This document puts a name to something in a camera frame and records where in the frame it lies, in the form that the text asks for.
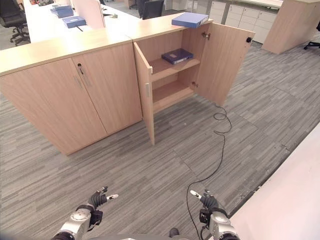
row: black cable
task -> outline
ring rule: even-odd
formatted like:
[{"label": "black cable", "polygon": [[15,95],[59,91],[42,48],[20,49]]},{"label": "black cable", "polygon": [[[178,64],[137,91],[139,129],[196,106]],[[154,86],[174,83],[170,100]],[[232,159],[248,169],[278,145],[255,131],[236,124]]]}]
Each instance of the black cable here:
[{"label": "black cable", "polygon": [[204,237],[202,236],[202,233],[203,233],[203,231],[204,231],[205,229],[207,229],[207,228],[208,228],[208,225],[202,226],[201,231],[200,231],[200,238],[201,238],[201,240],[204,240]]},{"label": "black cable", "polygon": [[221,164],[222,164],[222,161],[223,161],[223,159],[224,159],[224,152],[225,152],[225,145],[226,145],[226,136],[225,136],[225,134],[229,133],[229,132],[231,131],[231,129],[232,129],[232,123],[231,123],[230,119],[229,119],[228,116],[227,116],[227,111],[226,111],[222,106],[218,106],[217,104],[215,104],[215,106],[216,106],[217,108],[219,108],[219,109],[222,109],[222,110],[224,111],[224,113],[223,113],[223,112],[216,112],[215,114],[213,114],[213,118],[214,118],[215,120],[218,120],[218,121],[222,121],[222,120],[227,119],[227,120],[229,121],[229,124],[230,124],[230,127],[229,127],[229,129],[228,129],[227,131],[217,131],[217,130],[214,130],[214,131],[213,131],[215,134],[217,134],[217,135],[219,135],[219,136],[223,136],[223,146],[222,146],[221,159],[220,159],[219,165],[218,165],[218,167],[213,171],[213,173],[211,173],[209,176],[207,176],[207,177],[205,177],[205,178],[203,178],[203,179],[200,179],[200,180],[198,180],[198,181],[194,181],[194,182],[190,183],[189,186],[188,186],[188,188],[187,188],[187,190],[186,190],[186,207],[188,208],[189,216],[190,216],[191,221],[192,221],[192,223],[193,223],[193,225],[194,225],[194,228],[195,228],[195,230],[196,230],[196,234],[197,234],[199,240],[203,240],[203,239],[201,239],[201,236],[199,235],[198,228],[197,228],[196,223],[195,223],[195,221],[194,221],[194,219],[193,219],[193,217],[192,217],[192,215],[191,215],[191,212],[190,212],[189,203],[188,203],[188,193],[189,193],[189,189],[190,189],[190,187],[191,187],[193,184],[201,183],[201,182],[203,182],[203,181],[211,178],[211,177],[219,170],[219,168],[220,168],[220,166],[221,166]]},{"label": "black cable", "polygon": [[81,32],[83,32],[83,30],[82,30],[80,27],[78,27],[78,26],[76,26],[76,27],[77,27],[78,29],[80,29]]}]

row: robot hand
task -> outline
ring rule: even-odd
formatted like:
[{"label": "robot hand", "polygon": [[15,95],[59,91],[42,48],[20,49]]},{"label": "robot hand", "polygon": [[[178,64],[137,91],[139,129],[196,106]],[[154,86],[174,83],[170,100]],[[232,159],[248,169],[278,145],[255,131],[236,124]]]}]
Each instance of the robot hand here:
[{"label": "robot hand", "polygon": [[208,190],[205,190],[203,196],[193,190],[190,193],[196,196],[205,207],[200,210],[199,219],[209,227],[213,240],[240,240],[226,211]]},{"label": "robot hand", "polygon": [[97,207],[119,196],[118,194],[106,196],[107,191],[107,186],[102,187],[89,198],[86,205],[78,206],[51,240],[81,240],[84,233],[99,225],[103,212],[97,210]]}]

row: drawer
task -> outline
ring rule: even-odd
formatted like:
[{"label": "drawer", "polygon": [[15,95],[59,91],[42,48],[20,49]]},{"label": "drawer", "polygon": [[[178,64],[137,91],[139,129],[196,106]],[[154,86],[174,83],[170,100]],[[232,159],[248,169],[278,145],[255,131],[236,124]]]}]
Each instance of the drawer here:
[{"label": "drawer", "polygon": [[233,13],[233,12],[228,12],[228,15],[226,16],[227,19],[234,19],[237,21],[240,21],[241,19],[241,14]]},{"label": "drawer", "polygon": [[249,31],[253,31],[254,28],[255,28],[255,25],[241,21],[241,22],[239,23],[239,28],[240,28],[240,29],[249,30]]},{"label": "drawer", "polygon": [[221,15],[222,16],[223,14],[224,14],[223,9],[211,8],[210,15]]},{"label": "drawer", "polygon": [[255,25],[253,31],[255,32],[253,40],[263,44],[268,36],[269,30]]},{"label": "drawer", "polygon": [[273,23],[275,21],[275,19],[276,19],[276,16],[277,16],[277,14],[261,11],[259,13],[258,18],[261,19],[261,20]]},{"label": "drawer", "polygon": [[237,5],[231,4],[229,7],[229,13],[242,15],[243,11],[244,11],[244,7],[242,7],[242,6],[237,6]]},{"label": "drawer", "polygon": [[261,19],[258,19],[255,23],[256,26],[262,27],[264,29],[271,29],[273,22],[269,21],[263,21]]},{"label": "drawer", "polygon": [[247,24],[253,24],[253,25],[255,25],[256,21],[257,21],[257,18],[245,16],[245,15],[242,15],[242,17],[240,19],[240,22],[244,22]]},{"label": "drawer", "polygon": [[225,10],[226,4],[224,2],[213,1],[211,4],[211,9]]},{"label": "drawer", "polygon": [[222,15],[210,15],[210,18],[213,19],[214,23],[221,24],[222,22]]},{"label": "drawer", "polygon": [[260,13],[260,11],[254,10],[254,9],[251,9],[251,8],[245,7],[245,8],[243,9],[243,15],[248,16],[248,17],[251,17],[251,18],[257,19],[258,16],[259,16],[259,13]]},{"label": "drawer", "polygon": [[227,18],[225,20],[225,25],[237,28],[239,26],[239,22],[240,21],[238,21],[238,20],[235,20],[235,19],[232,19],[232,18]]}]

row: cabinet handle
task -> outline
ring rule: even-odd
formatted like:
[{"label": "cabinet handle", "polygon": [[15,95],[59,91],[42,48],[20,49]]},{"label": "cabinet handle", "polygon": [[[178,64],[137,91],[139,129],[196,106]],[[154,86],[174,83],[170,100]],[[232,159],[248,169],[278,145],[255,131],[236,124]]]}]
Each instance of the cabinet handle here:
[{"label": "cabinet handle", "polygon": [[78,68],[80,70],[80,73],[83,75],[85,84],[90,87],[91,86],[91,82],[89,81],[89,79],[87,78],[87,76],[85,75],[85,71],[82,69],[82,65],[81,63],[78,63]]},{"label": "cabinet handle", "polygon": [[76,77],[76,76],[74,76],[74,80],[80,85],[80,87],[82,88],[82,85],[81,85],[81,82],[80,82],[80,80]]},{"label": "cabinet handle", "polygon": [[81,63],[78,63],[78,68],[79,68],[81,74],[82,74],[82,75],[85,75],[84,72],[82,71],[82,68],[81,68],[81,67],[82,67]]},{"label": "cabinet handle", "polygon": [[149,91],[149,83],[145,84],[145,93],[147,97],[150,97],[150,91]]}]

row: blue folder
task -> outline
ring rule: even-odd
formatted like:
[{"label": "blue folder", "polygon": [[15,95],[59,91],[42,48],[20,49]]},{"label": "blue folder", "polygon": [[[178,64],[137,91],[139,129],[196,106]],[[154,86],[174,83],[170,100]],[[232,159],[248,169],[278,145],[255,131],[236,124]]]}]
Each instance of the blue folder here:
[{"label": "blue folder", "polygon": [[57,15],[59,19],[70,17],[74,15],[74,11],[71,6],[52,6],[52,9],[50,11]]},{"label": "blue folder", "polygon": [[184,50],[183,48],[179,48],[173,51],[166,52],[162,54],[161,57],[171,64],[178,64],[187,59],[193,58],[194,55],[191,52]]},{"label": "blue folder", "polygon": [[185,12],[184,14],[172,19],[171,24],[196,29],[208,19],[209,16],[205,14]]},{"label": "blue folder", "polygon": [[68,29],[86,25],[86,20],[81,16],[66,17],[62,20]]}]

